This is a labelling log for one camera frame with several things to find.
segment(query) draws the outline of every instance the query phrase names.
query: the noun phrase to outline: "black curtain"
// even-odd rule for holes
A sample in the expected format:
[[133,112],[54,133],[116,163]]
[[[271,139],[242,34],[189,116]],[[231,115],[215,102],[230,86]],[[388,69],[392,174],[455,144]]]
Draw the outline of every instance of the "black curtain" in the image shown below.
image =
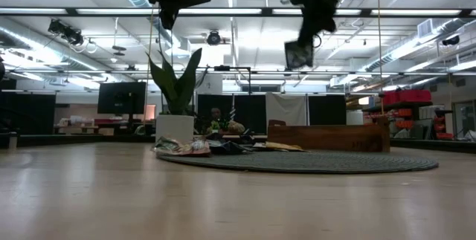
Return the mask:
[[266,96],[235,95],[235,121],[257,134],[266,134]]
[[218,108],[224,117],[230,113],[232,105],[233,97],[231,95],[199,94],[197,114],[202,117],[211,117],[211,109]]
[[0,92],[0,119],[20,134],[53,134],[55,102],[56,95]]
[[309,96],[310,125],[346,125],[345,96]]

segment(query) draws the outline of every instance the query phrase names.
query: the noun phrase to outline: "fabric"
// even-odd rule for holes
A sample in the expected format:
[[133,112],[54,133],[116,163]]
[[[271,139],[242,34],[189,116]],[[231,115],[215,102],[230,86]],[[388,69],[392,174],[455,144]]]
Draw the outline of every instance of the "fabric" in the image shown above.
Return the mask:
[[266,122],[281,120],[287,126],[306,125],[306,97],[298,95],[266,94]]

